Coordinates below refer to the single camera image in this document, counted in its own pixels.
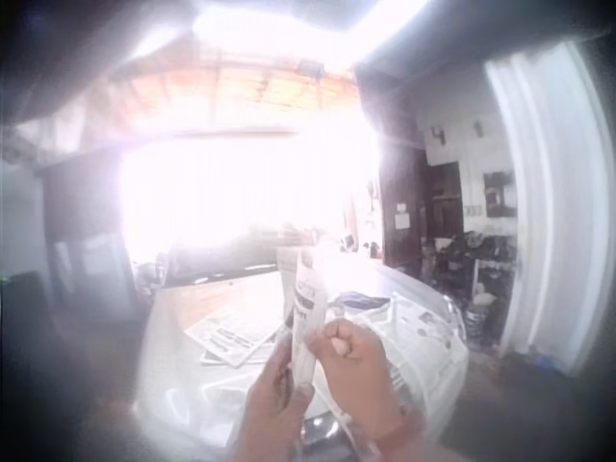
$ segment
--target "pile of items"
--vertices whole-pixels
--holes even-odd
[[[498,343],[515,277],[515,238],[469,232],[437,241],[430,285],[463,310],[472,343]]]

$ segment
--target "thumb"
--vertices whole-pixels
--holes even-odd
[[[306,409],[308,409],[314,395],[315,389],[310,383],[301,383],[294,389],[291,398],[289,398],[289,404],[283,411],[284,417],[290,425],[301,425]]]
[[[306,346],[315,357],[321,361],[325,373],[335,367],[336,363],[340,361],[341,356],[336,351],[331,339],[325,337],[322,332],[312,331],[304,337]]]

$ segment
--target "newspaper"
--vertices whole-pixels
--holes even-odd
[[[327,292],[316,260],[316,251],[311,247],[303,247],[297,258],[292,359],[295,384],[313,380],[316,358],[305,345],[304,336],[322,327],[327,311]]]
[[[207,348],[208,353],[234,368],[241,366],[280,327],[279,313],[271,310],[225,306],[189,327],[185,332]]]
[[[297,254],[300,247],[276,248],[276,263],[282,281],[284,296],[283,319],[287,320],[293,311],[295,299],[295,283],[297,277]]]
[[[244,362],[244,364],[266,364],[270,359],[271,354],[273,353],[276,347],[275,342],[266,342],[259,346],[257,350],[250,355],[248,359]],[[228,366],[223,360],[221,360],[218,356],[211,353],[210,351],[206,351],[201,355],[200,362],[204,366]]]

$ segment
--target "floor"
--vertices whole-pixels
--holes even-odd
[[[476,462],[611,460],[600,395],[517,356],[475,358],[442,443]]]

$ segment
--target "hand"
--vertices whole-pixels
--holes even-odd
[[[310,332],[305,340],[321,361],[331,396],[369,438],[376,440],[403,424],[385,350],[376,334],[337,320],[322,331]]]
[[[291,338],[281,342],[252,386],[244,412],[235,462],[291,460],[314,389],[300,384],[286,403],[284,380]]]

